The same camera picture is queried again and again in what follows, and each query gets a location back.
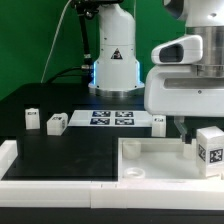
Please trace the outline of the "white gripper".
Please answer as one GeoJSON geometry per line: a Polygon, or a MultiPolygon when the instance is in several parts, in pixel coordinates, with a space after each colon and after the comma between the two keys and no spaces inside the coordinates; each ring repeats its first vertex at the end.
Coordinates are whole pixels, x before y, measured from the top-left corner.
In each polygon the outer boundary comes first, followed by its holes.
{"type": "Polygon", "coordinates": [[[199,77],[196,72],[191,65],[156,65],[145,83],[145,109],[151,115],[175,116],[185,144],[192,143],[192,134],[184,116],[224,116],[224,78],[199,77]]]}

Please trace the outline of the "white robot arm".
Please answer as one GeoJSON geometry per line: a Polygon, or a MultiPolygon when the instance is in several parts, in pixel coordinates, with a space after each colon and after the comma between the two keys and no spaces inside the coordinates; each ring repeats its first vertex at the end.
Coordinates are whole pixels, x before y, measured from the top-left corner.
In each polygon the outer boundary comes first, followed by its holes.
{"type": "Polygon", "coordinates": [[[90,91],[124,97],[144,92],[151,115],[172,116],[185,135],[184,118],[224,117],[224,0],[162,0],[185,34],[155,47],[154,67],[140,81],[135,56],[135,20],[114,1],[102,1],[100,54],[93,65],[90,91]]]}

